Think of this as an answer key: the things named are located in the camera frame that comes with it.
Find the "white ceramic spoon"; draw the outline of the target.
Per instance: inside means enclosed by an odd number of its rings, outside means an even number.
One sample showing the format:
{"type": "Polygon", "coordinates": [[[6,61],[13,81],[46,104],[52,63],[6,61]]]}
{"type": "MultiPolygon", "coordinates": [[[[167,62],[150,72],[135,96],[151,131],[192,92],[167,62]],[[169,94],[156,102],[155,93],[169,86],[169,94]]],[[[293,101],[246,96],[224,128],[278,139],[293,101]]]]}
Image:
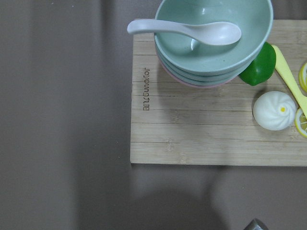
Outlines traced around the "white ceramic spoon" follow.
{"type": "Polygon", "coordinates": [[[131,35],[145,33],[176,33],[191,37],[206,45],[226,46],[241,39],[241,29],[230,22],[184,24],[156,19],[137,19],[130,22],[127,32],[131,35]]]}

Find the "wooden cutting board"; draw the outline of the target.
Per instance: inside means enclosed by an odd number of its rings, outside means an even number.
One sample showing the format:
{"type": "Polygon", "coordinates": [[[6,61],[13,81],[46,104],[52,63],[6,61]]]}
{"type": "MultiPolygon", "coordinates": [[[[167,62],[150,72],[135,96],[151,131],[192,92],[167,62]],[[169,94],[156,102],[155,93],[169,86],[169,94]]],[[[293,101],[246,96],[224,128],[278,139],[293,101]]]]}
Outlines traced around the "wooden cutting board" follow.
{"type": "Polygon", "coordinates": [[[148,164],[306,166],[307,140],[296,127],[260,127],[253,104],[270,91],[289,93],[277,72],[250,86],[240,78],[214,88],[173,79],[152,34],[133,38],[130,161],[148,164]]]}

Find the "green lime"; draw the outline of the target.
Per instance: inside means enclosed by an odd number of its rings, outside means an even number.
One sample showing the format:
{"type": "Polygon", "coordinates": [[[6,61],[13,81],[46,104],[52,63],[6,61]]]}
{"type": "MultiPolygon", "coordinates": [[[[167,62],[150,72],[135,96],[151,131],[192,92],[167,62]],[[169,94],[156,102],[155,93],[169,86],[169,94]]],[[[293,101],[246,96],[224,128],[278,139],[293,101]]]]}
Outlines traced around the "green lime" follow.
{"type": "Polygon", "coordinates": [[[257,57],[239,74],[245,83],[256,86],[267,81],[273,74],[276,64],[276,53],[268,42],[265,42],[257,57]]]}

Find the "white steamed bun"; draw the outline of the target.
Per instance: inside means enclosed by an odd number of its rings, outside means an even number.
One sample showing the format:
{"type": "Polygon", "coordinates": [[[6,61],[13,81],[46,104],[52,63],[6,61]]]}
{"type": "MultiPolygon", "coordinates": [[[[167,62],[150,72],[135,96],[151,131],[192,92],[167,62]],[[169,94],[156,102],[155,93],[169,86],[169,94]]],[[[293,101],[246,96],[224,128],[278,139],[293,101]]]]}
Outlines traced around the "white steamed bun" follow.
{"type": "Polygon", "coordinates": [[[266,92],[253,106],[253,116],[264,129],[279,131],[289,127],[295,119],[296,105],[292,98],[279,91],[266,92]]]}

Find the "green stacked bowls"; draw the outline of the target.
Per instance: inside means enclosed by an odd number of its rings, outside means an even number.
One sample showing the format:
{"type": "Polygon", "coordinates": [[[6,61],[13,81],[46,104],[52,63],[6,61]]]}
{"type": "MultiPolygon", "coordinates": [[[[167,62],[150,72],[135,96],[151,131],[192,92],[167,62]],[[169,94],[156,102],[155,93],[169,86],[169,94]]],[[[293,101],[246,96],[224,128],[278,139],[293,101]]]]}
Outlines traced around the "green stacked bowls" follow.
{"type": "Polygon", "coordinates": [[[185,24],[231,22],[241,32],[238,42],[210,46],[174,33],[155,33],[160,54],[182,71],[216,76],[236,70],[242,72],[261,51],[273,23],[269,0],[164,0],[155,18],[185,24]]]}

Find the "yellow plastic knife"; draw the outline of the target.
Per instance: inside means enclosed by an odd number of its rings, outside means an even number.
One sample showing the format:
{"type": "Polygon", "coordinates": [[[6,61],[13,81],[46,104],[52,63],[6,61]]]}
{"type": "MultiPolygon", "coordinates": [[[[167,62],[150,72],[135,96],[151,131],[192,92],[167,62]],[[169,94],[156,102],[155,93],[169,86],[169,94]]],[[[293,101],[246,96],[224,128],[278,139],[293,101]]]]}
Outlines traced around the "yellow plastic knife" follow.
{"type": "Polygon", "coordinates": [[[293,94],[299,107],[302,109],[304,115],[307,115],[307,97],[304,96],[296,83],[294,76],[288,66],[282,52],[276,45],[272,45],[276,53],[275,69],[293,94]]]}

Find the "lemon slice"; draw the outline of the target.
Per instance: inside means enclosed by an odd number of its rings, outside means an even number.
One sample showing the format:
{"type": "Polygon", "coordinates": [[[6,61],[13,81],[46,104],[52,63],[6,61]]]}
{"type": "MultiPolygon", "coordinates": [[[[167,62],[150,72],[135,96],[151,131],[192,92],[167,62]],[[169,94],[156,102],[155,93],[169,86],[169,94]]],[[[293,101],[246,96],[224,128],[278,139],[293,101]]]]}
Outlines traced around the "lemon slice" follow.
{"type": "Polygon", "coordinates": [[[307,63],[305,63],[298,74],[299,84],[301,88],[307,92],[307,63]]]}
{"type": "Polygon", "coordinates": [[[307,118],[301,108],[295,114],[295,127],[302,136],[307,137],[307,118]]]}

